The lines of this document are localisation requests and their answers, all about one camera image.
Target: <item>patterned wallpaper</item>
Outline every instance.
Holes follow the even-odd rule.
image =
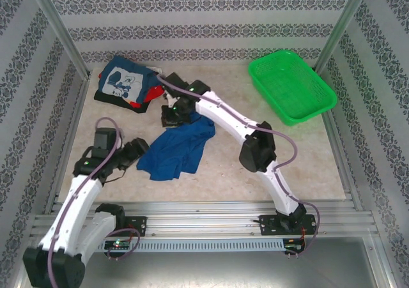
[[[244,63],[293,49],[313,64],[347,0],[53,0],[90,68]]]
[[[82,85],[35,0],[0,4],[0,287],[42,213]]]
[[[398,287],[409,287],[408,2],[364,0],[323,74],[338,95],[333,115],[346,159]]]

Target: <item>black mounting plate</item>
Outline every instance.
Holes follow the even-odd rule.
[[[141,237],[145,237],[146,232],[146,222],[148,218],[145,216],[126,216],[124,228],[133,228],[137,229],[141,234]],[[118,234],[112,235],[117,237],[130,237],[132,232],[120,232]]]
[[[292,231],[282,227],[280,217],[277,215],[260,215],[258,219],[257,223],[260,224],[262,236],[302,235],[302,228],[305,229],[305,235],[313,235],[316,229],[314,215],[305,215],[297,225],[297,228]]]

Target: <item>enclosure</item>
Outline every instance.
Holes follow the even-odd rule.
[[[151,144],[164,132],[162,97],[141,114],[93,99],[106,64],[122,56],[199,79],[290,136],[298,157],[282,174],[317,205],[321,225],[299,259],[282,254],[284,236],[262,236],[253,220],[275,213],[272,197],[216,125],[195,174],[158,182],[133,165],[104,186],[87,223],[101,202],[117,202],[147,217],[146,235],[128,260],[95,253],[83,287],[409,287],[408,4],[1,0],[0,286],[30,287],[22,254],[61,209],[96,120],[113,118],[126,141]],[[294,126],[279,119],[248,69],[281,49],[336,92],[332,110]],[[291,157],[285,140],[275,145],[279,162]]]

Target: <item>black fabric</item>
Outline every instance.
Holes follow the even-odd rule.
[[[124,99],[122,99],[121,97],[114,96],[114,95],[106,95],[105,93],[100,92],[98,90],[94,94],[94,100],[104,102],[104,103],[110,103],[110,104],[113,104],[113,105],[116,105],[122,108],[130,109],[133,112],[136,112],[137,114],[143,114],[144,112],[146,112],[146,110],[148,109],[149,103],[150,103],[150,101],[146,103],[142,103],[141,107],[134,108],[128,102],[124,101]]]

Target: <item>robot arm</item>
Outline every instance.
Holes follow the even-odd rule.
[[[88,148],[75,164],[73,172],[75,177],[54,223],[37,248],[27,248],[24,252],[23,262],[33,287],[51,287],[47,255],[61,217],[63,221],[52,256],[52,270],[59,288],[78,288],[84,278],[85,266],[97,246],[112,231],[125,228],[125,212],[122,206],[115,204],[101,204],[96,209],[91,223],[83,227],[89,209],[102,190],[107,177],[114,169],[126,170],[149,149],[149,145],[143,139],[136,138],[123,147],[117,147],[112,158],[84,184],[77,195],[75,194],[85,179],[104,161],[115,142],[115,129],[96,130],[94,145]],[[66,206],[74,195],[75,199],[67,209]]]
[[[242,152],[239,156],[242,165],[247,170],[256,172],[257,175],[260,176],[261,180],[266,186],[266,189],[272,196],[275,208],[278,212],[287,216],[292,214],[298,208],[298,203],[290,199],[288,195],[281,190],[277,179],[273,174],[273,169],[278,163],[274,154],[275,146],[272,135],[268,136],[268,134],[259,133],[249,128],[248,125],[258,126],[257,122],[248,119],[235,109],[231,108],[229,105],[225,104],[213,91],[207,91],[203,95],[207,98],[215,100],[220,105],[216,106],[209,101],[200,100],[196,102],[196,111],[223,127],[223,129],[228,131],[230,135],[232,135],[238,141],[239,145],[242,146]],[[231,112],[234,112],[235,115],[240,117],[241,120],[245,121],[247,124],[244,125],[237,119],[233,118],[222,108],[222,104],[223,107],[229,108]],[[264,123],[262,126],[269,127],[267,123]],[[262,167],[263,165],[265,166],[265,169],[260,171],[259,169],[261,168],[257,166]],[[293,195],[285,182],[284,177],[280,172],[278,172],[278,174],[285,189],[287,189],[287,191]]]
[[[166,78],[178,89],[194,91],[206,99],[189,96],[180,91],[165,87],[167,99],[171,108],[162,107],[162,123],[177,125],[189,120],[192,111],[196,111],[227,130],[242,146],[239,160],[249,171],[255,172],[264,182],[277,210],[279,224],[284,233],[295,232],[300,227],[300,221],[306,214],[303,204],[294,201],[294,197],[282,174],[275,170],[277,157],[272,133],[254,130],[250,126],[271,129],[267,122],[258,124],[225,104],[208,86],[196,80],[191,85],[183,82],[176,74]],[[236,116],[244,124],[233,118]],[[99,128],[96,130],[94,146],[87,149],[82,158],[75,164],[74,178],[63,207],[61,208],[52,227],[41,240],[38,248],[27,248],[23,261],[28,277],[33,287],[50,287],[47,274],[47,253],[51,248],[51,241],[57,223],[63,216],[60,235],[54,246],[52,269],[59,288],[78,288],[85,273],[85,265],[104,240],[106,235],[115,229],[124,228],[125,212],[121,206],[102,204],[97,208],[92,223],[83,229],[84,221],[97,195],[100,193],[107,177],[114,169],[126,170],[149,148],[143,139],[119,148],[106,165],[104,165],[92,179],[86,182],[81,192],[76,196],[71,207],[66,210],[68,201],[75,195],[83,181],[97,168],[108,155],[115,143],[115,130]]]
[[[175,73],[170,74],[165,79],[160,77],[158,79],[164,84],[166,98],[171,106],[171,108],[162,106],[162,124],[177,125],[188,120],[189,114],[195,110],[227,130],[242,146],[239,156],[240,163],[247,170],[260,176],[272,196],[277,215],[281,218],[281,222],[285,223],[285,229],[294,230],[306,214],[304,205],[297,203],[290,197],[295,196],[280,171],[274,169],[278,163],[272,133],[251,128],[258,126],[271,130],[271,126],[267,122],[259,124],[241,115],[200,80],[188,84]],[[189,92],[203,97],[189,95]],[[287,193],[281,188],[274,170]]]

